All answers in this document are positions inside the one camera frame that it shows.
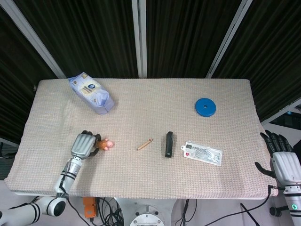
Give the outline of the short wooden pencil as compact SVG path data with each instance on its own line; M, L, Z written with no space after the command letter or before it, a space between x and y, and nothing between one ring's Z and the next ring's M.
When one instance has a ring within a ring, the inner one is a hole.
M153 138L148 139L145 143L143 143L142 145L140 145L137 150L141 150L143 148L145 148L147 145L149 145L151 142L153 141Z

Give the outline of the blue tissue pack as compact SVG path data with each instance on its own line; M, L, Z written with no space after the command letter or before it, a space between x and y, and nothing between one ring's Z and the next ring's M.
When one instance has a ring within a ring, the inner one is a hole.
M68 82L77 96L98 115L108 113L115 105L109 92L85 72L68 78Z

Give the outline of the clear packaged ruler set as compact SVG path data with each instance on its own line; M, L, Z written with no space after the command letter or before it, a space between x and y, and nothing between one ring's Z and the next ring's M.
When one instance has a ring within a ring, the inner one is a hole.
M192 142L186 142L185 145L181 146L181 150L185 158L221 166L222 150Z

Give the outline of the black stapler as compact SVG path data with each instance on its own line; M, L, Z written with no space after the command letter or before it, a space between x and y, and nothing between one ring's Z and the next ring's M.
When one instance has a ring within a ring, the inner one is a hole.
M167 132L167 134L166 134L166 150L165 150L166 158L172 157L173 141L174 141L174 133L172 131Z

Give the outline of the beige woven table mat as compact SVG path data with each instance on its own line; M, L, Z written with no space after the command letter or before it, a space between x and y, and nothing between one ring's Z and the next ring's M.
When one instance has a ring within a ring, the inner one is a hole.
M69 192L120 198L263 199L275 179L261 174L270 156L260 133L250 81L244 79L99 79L115 106L96 114L66 79L39 82L5 183L9 190L52 196L84 130L114 142L83 161ZM209 98L213 116L195 103ZM172 157L166 134L174 133ZM148 139L153 141L141 150ZM186 142L222 150L221 166L185 158Z

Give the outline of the white frame post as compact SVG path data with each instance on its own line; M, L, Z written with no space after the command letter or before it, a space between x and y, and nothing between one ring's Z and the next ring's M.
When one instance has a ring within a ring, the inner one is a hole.
M12 19L14 24L30 42L33 48L38 52L40 57L45 61L55 76L59 79L66 79L66 75L15 2L13 0L0 0L0 6Z
M131 0L138 77L147 78L146 0Z
M242 20L247 14L252 2L253 0L241 0L240 5L206 74L206 79L210 79L214 75L214 72L220 64L226 50L228 49L234 35L236 34L240 24L242 23Z

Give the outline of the orange box under table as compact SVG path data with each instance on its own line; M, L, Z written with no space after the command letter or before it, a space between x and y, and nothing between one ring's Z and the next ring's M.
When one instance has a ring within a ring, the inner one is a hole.
M97 213L96 198L83 197L84 215L85 218L95 218Z

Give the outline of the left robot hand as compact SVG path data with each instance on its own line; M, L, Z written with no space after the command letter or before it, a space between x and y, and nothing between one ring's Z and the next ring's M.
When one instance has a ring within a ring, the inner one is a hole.
M71 155L79 157L82 160L95 156L100 150L100 148L96 146L98 141L101 141L100 134L93 135L91 131L82 131L73 143Z

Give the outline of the round grey robot base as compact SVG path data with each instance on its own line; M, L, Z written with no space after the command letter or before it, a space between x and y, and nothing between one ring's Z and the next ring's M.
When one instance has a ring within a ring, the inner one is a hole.
M171 226L176 199L115 198L121 208L124 226Z

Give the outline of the orange pink turtle toy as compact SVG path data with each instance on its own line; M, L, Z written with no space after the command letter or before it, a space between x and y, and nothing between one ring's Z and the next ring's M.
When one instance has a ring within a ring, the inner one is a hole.
M104 139L96 142L96 147L100 150L109 150L110 148L114 147L114 143L109 139Z

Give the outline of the blue round disc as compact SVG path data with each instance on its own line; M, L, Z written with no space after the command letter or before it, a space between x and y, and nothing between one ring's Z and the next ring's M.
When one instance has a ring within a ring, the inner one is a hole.
M216 105L209 98L201 98L195 103L196 112L203 117L213 116L216 112Z

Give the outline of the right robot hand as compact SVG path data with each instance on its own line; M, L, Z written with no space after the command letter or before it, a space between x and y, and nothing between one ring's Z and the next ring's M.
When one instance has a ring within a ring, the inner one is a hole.
M288 140L283 135L268 130L261 132L260 136L266 143L273 170L264 169L255 162L258 171L277 179L284 186L301 185L301 164Z

